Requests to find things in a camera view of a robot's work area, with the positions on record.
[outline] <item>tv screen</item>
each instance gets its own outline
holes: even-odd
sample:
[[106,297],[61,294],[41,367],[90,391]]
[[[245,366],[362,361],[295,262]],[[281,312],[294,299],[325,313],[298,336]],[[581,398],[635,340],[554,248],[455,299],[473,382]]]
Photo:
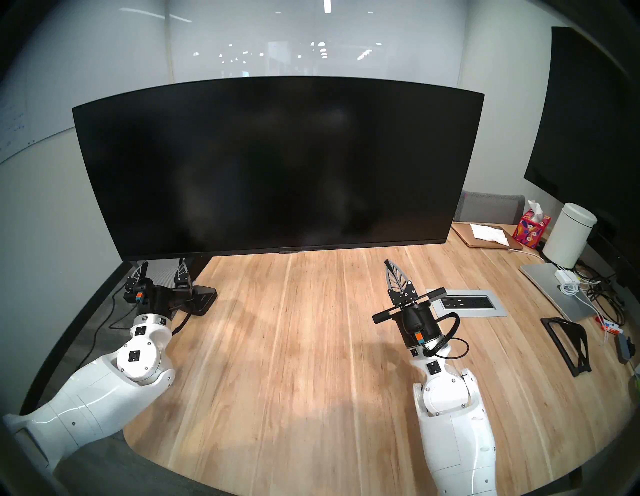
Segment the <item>tv screen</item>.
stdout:
[[484,95],[377,79],[172,84],[73,109],[123,260],[443,243]]
[[598,223],[589,243],[636,280],[639,134],[639,96],[622,70],[572,28],[552,28],[547,96],[524,177],[591,211]]

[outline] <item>monitor stand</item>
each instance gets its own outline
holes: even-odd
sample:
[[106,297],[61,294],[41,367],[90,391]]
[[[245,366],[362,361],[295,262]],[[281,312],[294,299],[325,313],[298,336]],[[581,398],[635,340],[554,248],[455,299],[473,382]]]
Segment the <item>monitor stand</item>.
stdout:
[[531,264],[521,265],[520,272],[554,304],[560,314],[569,321],[579,322],[583,319],[595,315],[595,310],[591,308],[591,302],[580,291],[576,295],[583,303],[579,302],[575,296],[567,296],[560,291],[560,283],[556,279],[557,267],[553,264]]

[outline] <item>crumpled paper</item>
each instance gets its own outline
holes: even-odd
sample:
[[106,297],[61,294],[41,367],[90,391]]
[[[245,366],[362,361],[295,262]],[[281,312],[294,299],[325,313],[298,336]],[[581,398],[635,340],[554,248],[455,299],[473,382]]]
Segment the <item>crumpled paper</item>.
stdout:
[[485,241],[497,241],[504,246],[509,246],[509,241],[504,235],[502,229],[496,229],[495,227],[481,226],[478,224],[470,224],[471,231],[474,233],[474,238],[484,239]]

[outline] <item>ceiling light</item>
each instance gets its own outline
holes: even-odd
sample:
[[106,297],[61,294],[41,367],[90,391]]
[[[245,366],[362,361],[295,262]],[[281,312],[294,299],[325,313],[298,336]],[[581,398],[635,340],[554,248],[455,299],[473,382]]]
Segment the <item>ceiling light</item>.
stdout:
[[118,10],[122,10],[123,12],[135,12],[138,14],[150,15],[151,17],[157,17],[158,19],[164,19],[164,15],[154,14],[153,12],[147,12],[146,10],[139,10],[137,8],[120,7]]
[[185,19],[184,17],[178,17],[177,15],[169,14],[169,17],[172,17],[177,20],[182,20],[184,22],[191,22],[189,19]]

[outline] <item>charger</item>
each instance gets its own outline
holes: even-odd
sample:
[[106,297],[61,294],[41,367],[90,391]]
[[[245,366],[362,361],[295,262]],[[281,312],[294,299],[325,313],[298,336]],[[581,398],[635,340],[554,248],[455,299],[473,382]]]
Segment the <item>charger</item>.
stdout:
[[576,284],[580,284],[580,280],[578,279],[578,276],[575,275],[573,272],[569,272],[567,270],[562,270],[562,269],[558,269],[555,273],[556,279],[558,279],[558,282],[560,284],[565,284],[565,283],[572,283],[575,282]]

